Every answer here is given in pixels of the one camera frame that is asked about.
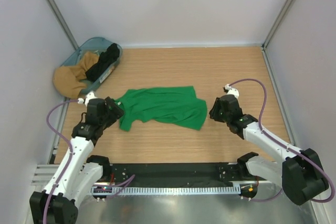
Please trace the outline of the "green tank top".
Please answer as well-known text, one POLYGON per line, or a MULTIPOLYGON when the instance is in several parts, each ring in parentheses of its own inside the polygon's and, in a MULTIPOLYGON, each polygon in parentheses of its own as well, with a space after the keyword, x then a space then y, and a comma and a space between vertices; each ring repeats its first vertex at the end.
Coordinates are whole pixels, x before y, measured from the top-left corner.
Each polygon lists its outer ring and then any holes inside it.
POLYGON ((129 89, 116 103, 124 111, 119 128, 127 132, 136 120, 199 131, 207 117, 206 102, 197 97, 193 86, 129 89))

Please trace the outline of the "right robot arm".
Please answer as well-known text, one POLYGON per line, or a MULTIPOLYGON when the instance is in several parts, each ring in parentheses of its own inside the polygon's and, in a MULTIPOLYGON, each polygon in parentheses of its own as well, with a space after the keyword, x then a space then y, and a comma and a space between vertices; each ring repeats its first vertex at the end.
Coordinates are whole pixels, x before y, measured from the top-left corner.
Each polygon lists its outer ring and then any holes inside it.
POLYGON ((216 122, 226 123, 233 134, 259 146, 273 158, 270 162, 258 154, 245 155, 244 162, 236 167, 241 179, 264 178, 279 186, 298 206, 329 189, 330 184, 314 150, 301 150, 271 133, 255 117, 242 112, 234 95, 216 98, 209 116, 216 122))

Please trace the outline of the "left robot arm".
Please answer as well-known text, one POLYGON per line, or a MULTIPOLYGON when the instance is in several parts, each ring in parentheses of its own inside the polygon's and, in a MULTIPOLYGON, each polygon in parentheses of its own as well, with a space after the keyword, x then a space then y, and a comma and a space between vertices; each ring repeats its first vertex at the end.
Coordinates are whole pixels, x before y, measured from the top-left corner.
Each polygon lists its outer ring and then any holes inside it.
POLYGON ((107 157, 89 154, 105 129, 124 115, 124 111, 110 97, 97 98, 90 92, 85 99, 77 99, 86 111, 73 128, 68 150, 56 172, 42 191, 35 191, 29 199, 33 223, 75 223, 79 207, 95 182, 111 177, 107 157))

